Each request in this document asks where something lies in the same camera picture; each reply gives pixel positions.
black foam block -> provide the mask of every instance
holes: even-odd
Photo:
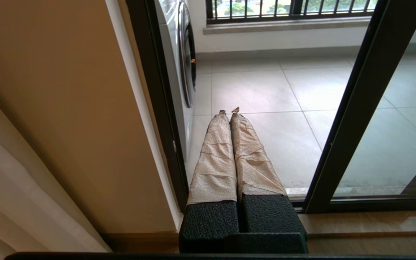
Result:
[[[226,239],[226,253],[307,254],[301,233],[240,233]]]
[[[238,230],[237,202],[187,205],[179,231],[180,253],[224,253],[224,240]]]
[[[259,233],[300,233],[307,240],[307,232],[292,203],[283,195],[242,194],[240,231]]]

washing machine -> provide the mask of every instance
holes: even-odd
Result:
[[[195,46],[184,0],[155,0],[178,134],[187,169],[195,99]]]

beige wall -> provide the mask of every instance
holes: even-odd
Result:
[[[0,0],[0,107],[102,233],[175,231],[102,0]]]

white curtain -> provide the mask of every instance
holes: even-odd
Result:
[[[23,251],[111,250],[0,110],[0,260]]]

balcony railing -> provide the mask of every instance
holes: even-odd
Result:
[[[207,23],[371,16],[376,3],[377,0],[206,0]]]

